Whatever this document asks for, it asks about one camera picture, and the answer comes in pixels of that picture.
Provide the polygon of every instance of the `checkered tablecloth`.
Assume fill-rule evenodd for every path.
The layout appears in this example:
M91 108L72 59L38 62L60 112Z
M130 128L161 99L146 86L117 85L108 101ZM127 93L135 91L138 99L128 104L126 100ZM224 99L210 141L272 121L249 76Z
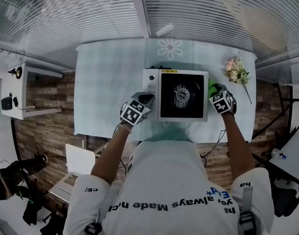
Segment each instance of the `checkered tablecloth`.
M122 104L142 91L143 69L151 66L208 71L209 77L225 84L237 101L236 122L250 141L256 106L255 59L253 53L221 45L175 39L124 39L82 44L75 75L75 132L111 138L119 123ZM222 74L228 59L241 52L250 72L247 89L229 82ZM209 105L207 122L158 122L145 120L133 128L130 140L190 140L217 142L224 130L222 118Z

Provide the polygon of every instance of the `white t-shirt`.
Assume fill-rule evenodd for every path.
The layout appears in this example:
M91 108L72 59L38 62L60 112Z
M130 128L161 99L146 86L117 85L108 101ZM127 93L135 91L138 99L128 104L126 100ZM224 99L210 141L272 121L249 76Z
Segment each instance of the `white t-shirt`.
M144 141L128 167L124 185L102 221L105 235L236 235L247 186L253 186L252 213L270 232L274 206L264 168L239 176L227 192L208 180L196 146L186 141ZM109 188L98 177L78 177L64 235L86 234L84 229L100 215Z

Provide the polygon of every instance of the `window blind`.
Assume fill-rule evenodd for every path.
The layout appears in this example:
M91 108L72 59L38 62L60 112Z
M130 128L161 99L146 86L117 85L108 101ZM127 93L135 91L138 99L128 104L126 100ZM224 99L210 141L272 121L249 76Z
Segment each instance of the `window blind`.
M258 60L299 47L299 0L145 0L152 37L212 42Z
M0 41L20 48L142 37L133 0L0 0Z

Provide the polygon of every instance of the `white appliance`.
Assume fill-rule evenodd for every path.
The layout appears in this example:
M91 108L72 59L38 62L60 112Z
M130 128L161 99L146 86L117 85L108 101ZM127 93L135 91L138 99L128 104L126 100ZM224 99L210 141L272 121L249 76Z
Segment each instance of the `white appliance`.
M149 120L207 121L208 72L144 69L143 91L155 95Z

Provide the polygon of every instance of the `chair backrest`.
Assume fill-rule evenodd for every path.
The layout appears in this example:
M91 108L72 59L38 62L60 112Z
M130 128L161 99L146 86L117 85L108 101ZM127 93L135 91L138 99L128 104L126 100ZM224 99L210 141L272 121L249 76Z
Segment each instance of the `chair backrest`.
M66 144L68 172L90 174L95 164L95 154L71 144Z

